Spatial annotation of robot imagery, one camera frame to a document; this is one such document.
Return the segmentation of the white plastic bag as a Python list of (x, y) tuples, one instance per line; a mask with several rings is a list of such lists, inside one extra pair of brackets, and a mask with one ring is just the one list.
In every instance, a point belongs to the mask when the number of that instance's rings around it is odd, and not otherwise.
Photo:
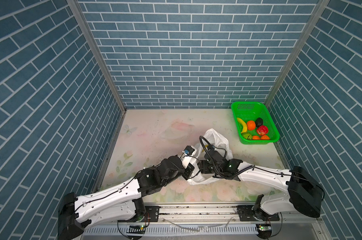
[[(220, 148), (218, 152), (221, 155), (224, 156), (224, 153), (226, 151), (226, 158), (227, 159), (233, 158), (233, 153), (229, 147), (228, 139), (225, 138), (220, 133), (218, 133), (216, 130), (214, 129), (207, 130), (206, 133), (203, 135), (203, 137), (206, 138), (210, 144), (214, 145), (217, 148)], [(193, 148), (195, 149), (195, 151), (192, 154), (193, 158), (184, 157), (184, 159), (182, 160), (183, 164), (190, 163), (192, 166), (194, 166), (192, 176), (196, 175), (196, 177), (188, 179), (187, 182), (192, 186), (193, 185), (196, 186), (196, 185), (208, 185), (219, 181), (219, 179), (214, 178), (212, 174), (202, 174), (200, 167), (198, 167), (197, 165), (197, 160), (203, 160), (204, 159), (203, 154), (205, 154), (205, 151), (201, 143), (198, 142), (195, 146), (193, 146)]]

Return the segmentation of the green custard apple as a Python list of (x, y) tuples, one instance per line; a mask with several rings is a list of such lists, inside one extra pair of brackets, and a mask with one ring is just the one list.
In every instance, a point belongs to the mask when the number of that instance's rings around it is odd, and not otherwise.
[(243, 134), (241, 134), (241, 135), (242, 135), (242, 137), (243, 137), (244, 139), (246, 139), (246, 140), (252, 140), (252, 139), (253, 139), (253, 135), (250, 134), (250, 133), (243, 133)]

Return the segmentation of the red apple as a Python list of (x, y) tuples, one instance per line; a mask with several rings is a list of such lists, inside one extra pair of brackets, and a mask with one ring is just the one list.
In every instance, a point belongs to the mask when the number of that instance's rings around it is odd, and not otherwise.
[(256, 132), (259, 136), (265, 136), (268, 134), (269, 130), (268, 127), (261, 125), (257, 128)]

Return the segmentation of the dark avocado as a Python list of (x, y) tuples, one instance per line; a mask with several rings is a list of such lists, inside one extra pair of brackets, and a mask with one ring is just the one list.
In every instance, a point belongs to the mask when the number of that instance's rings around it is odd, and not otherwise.
[(263, 125), (263, 119), (262, 119), (262, 118), (257, 118), (257, 119), (255, 120), (255, 125), (256, 125), (257, 128), (259, 128), (260, 126), (262, 126), (262, 125)]

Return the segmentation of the green plastic basket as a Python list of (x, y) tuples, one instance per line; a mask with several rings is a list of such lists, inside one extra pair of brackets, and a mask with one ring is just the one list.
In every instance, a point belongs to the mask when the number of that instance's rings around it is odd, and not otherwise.
[(259, 102), (235, 102), (231, 104), (239, 141), (244, 145), (276, 143), (280, 134), (267, 110)]

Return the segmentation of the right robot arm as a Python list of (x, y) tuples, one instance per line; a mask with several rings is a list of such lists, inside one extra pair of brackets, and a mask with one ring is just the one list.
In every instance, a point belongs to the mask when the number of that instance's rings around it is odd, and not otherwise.
[(290, 211), (311, 218), (320, 216), (325, 191), (302, 167), (295, 166), (292, 170), (264, 168), (239, 159), (227, 160), (216, 150), (209, 150), (197, 166), (201, 174), (212, 174), (215, 179), (256, 183), (279, 190), (279, 194), (257, 196), (252, 212), (259, 220)]

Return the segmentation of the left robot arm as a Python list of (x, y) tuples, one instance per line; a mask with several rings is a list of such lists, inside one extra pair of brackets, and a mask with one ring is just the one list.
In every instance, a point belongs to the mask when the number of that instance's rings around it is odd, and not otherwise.
[(194, 170), (196, 167), (189, 161), (171, 156), (104, 191), (64, 195), (58, 208), (58, 239), (75, 239), (101, 223), (139, 221), (146, 215), (143, 197), (159, 192), (179, 177), (188, 180)]

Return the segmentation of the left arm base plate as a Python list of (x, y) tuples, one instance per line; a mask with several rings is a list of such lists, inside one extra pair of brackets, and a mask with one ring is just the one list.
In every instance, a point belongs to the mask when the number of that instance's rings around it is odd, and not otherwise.
[(160, 206), (139, 207), (131, 220), (133, 222), (158, 222), (159, 215)]

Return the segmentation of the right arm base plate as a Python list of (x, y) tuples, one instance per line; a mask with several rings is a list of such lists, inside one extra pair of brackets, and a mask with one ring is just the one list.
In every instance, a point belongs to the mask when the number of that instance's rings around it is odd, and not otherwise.
[(280, 221), (279, 214), (268, 215), (262, 211), (255, 212), (253, 206), (250, 205), (239, 205), (236, 211), (241, 222)]

